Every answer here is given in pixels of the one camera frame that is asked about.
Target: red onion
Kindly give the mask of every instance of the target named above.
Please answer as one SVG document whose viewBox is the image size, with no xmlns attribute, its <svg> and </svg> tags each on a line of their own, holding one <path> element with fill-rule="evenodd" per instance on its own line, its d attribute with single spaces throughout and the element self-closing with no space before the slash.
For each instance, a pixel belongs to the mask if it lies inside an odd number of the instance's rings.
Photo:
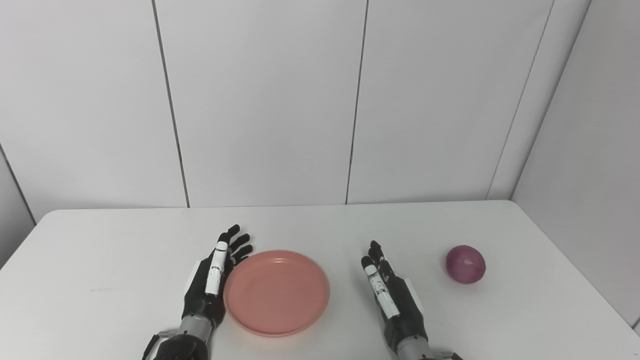
<svg viewBox="0 0 640 360">
<path fill-rule="evenodd" d="M 447 254 L 447 272 L 462 284 L 472 284 L 482 279 L 485 270 L 482 254 L 471 246 L 458 245 Z"/>
</svg>

